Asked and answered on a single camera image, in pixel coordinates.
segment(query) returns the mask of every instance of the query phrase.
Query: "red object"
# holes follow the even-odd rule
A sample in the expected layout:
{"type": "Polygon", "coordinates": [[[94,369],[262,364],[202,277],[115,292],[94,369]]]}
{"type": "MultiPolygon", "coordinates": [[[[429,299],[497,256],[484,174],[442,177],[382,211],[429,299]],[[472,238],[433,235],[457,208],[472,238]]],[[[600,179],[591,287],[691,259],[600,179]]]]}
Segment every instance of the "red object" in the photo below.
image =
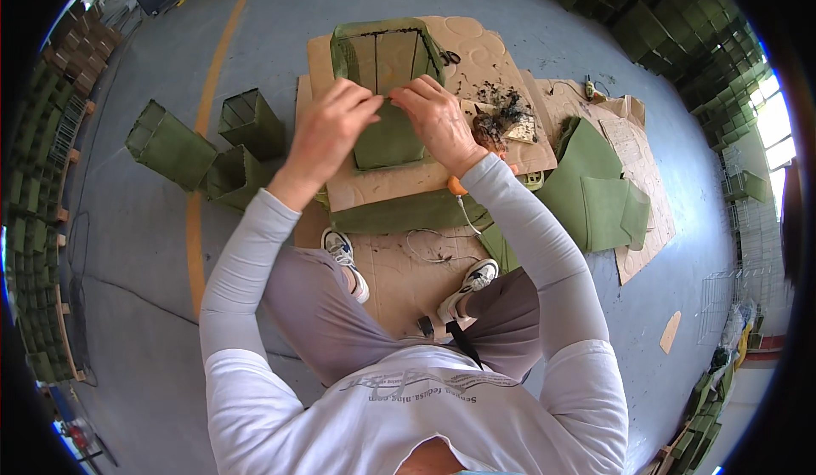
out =
{"type": "Polygon", "coordinates": [[[80,451],[83,451],[88,448],[88,441],[85,439],[85,434],[82,432],[82,429],[76,427],[76,425],[71,425],[68,427],[68,434],[71,436],[71,439],[74,440],[74,445],[80,451]]]}

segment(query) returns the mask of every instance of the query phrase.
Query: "fingers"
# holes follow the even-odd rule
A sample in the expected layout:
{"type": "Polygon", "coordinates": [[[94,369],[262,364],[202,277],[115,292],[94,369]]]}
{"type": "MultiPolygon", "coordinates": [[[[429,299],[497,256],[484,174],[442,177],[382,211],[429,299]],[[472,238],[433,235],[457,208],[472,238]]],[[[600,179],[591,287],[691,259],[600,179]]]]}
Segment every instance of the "fingers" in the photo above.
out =
{"type": "Polygon", "coordinates": [[[368,100],[372,95],[365,87],[352,82],[352,86],[344,89],[332,104],[341,112],[351,112],[361,101],[368,100]]]}
{"type": "Polygon", "coordinates": [[[428,102],[428,100],[414,92],[412,89],[405,87],[397,87],[396,89],[392,89],[388,94],[388,97],[392,99],[392,104],[395,104],[399,108],[405,110],[407,113],[414,115],[421,112],[425,106],[425,103],[428,102]]]}
{"type": "Polygon", "coordinates": [[[383,105],[383,101],[385,101],[385,99],[380,95],[372,96],[369,99],[360,102],[351,112],[349,112],[349,115],[359,119],[360,122],[368,122],[372,117],[378,117],[379,119],[380,116],[377,116],[374,113],[380,109],[380,107],[383,105]]]}
{"type": "Polygon", "coordinates": [[[405,86],[406,89],[410,89],[413,92],[419,94],[426,100],[433,100],[434,98],[439,96],[439,90],[434,89],[430,83],[428,83],[424,78],[427,78],[430,82],[434,82],[434,79],[429,77],[428,75],[423,75],[422,77],[415,78],[411,80],[411,83],[405,86]]]}
{"type": "Polygon", "coordinates": [[[441,83],[437,82],[433,78],[428,75],[422,75],[421,77],[417,78],[417,80],[422,80],[423,82],[429,84],[436,90],[436,92],[444,92],[445,88],[442,86],[441,83]]]}
{"type": "Polygon", "coordinates": [[[331,89],[329,89],[329,91],[326,92],[326,95],[323,96],[323,101],[326,103],[334,101],[335,99],[340,97],[340,95],[352,85],[357,84],[352,82],[351,80],[346,80],[345,78],[338,78],[337,80],[334,81],[334,85],[331,86],[331,89]]]}

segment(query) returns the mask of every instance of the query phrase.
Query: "hand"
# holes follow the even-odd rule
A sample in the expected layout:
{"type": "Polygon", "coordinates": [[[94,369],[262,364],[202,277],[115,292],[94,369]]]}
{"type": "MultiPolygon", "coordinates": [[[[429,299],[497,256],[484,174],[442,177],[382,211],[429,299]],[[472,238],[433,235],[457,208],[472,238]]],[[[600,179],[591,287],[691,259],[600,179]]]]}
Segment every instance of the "hand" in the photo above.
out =
{"type": "Polygon", "coordinates": [[[340,168],[360,133],[380,116],[383,97],[338,78],[320,100],[309,105],[295,132],[286,163],[266,188],[294,211],[301,211],[340,168]]]}
{"type": "Polygon", "coordinates": [[[428,75],[392,89],[388,97],[405,111],[431,156],[450,174],[462,179],[465,172],[487,156],[487,149],[473,139],[459,100],[428,75]]]}

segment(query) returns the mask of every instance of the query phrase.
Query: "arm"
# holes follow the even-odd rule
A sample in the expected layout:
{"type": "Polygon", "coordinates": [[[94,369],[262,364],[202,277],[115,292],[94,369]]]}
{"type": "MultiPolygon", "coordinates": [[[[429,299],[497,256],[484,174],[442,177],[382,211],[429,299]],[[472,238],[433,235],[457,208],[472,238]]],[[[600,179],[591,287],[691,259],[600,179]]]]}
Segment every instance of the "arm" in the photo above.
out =
{"type": "Polygon", "coordinates": [[[246,208],[210,275],[201,303],[199,334],[204,362],[230,348],[266,360],[255,310],[281,244],[303,207],[340,168],[360,133],[373,122],[381,96],[339,79],[306,113],[286,163],[246,208]]]}
{"type": "Polygon", "coordinates": [[[581,340],[608,341],[606,319],[584,255],[507,164],[489,154],[464,174],[462,184],[490,212],[535,284],[544,359],[581,340]]]}
{"type": "Polygon", "coordinates": [[[311,105],[286,163],[252,199],[210,275],[199,331],[210,443],[221,473],[268,472],[269,457],[253,452],[303,412],[295,393],[269,367],[255,310],[301,210],[337,171],[363,129],[379,120],[374,112],[382,102],[340,79],[311,105]]]}
{"type": "Polygon", "coordinates": [[[510,168],[476,145],[452,94],[422,77],[390,95],[428,151],[490,211],[535,284],[547,359],[539,400],[575,440],[560,447],[561,460],[576,473],[620,473],[626,397],[584,256],[510,168]]]}
{"type": "Polygon", "coordinates": [[[490,211],[535,284],[544,357],[581,340],[609,340],[584,256],[509,167],[476,144],[453,94],[422,77],[390,95],[411,118],[428,151],[490,211]]]}

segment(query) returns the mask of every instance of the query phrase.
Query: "sneaker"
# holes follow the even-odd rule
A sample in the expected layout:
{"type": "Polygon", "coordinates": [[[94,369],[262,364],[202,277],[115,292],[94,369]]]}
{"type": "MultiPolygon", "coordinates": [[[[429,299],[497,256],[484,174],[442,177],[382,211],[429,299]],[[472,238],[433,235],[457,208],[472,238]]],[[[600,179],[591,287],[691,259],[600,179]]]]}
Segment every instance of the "sneaker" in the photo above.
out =
{"type": "Polygon", "coordinates": [[[499,276],[499,263],[493,259],[483,259],[471,266],[459,290],[448,296],[436,310],[436,315],[442,320],[442,324],[470,319],[468,316],[459,315],[456,304],[470,293],[484,289],[493,282],[496,276],[499,276]]]}
{"type": "Polygon", "coordinates": [[[323,235],[320,237],[320,247],[329,252],[338,265],[348,267],[352,271],[355,284],[352,291],[354,299],[361,304],[368,301],[370,295],[368,284],[354,265],[354,249],[349,237],[343,233],[336,233],[329,227],[323,231],[323,235]]]}

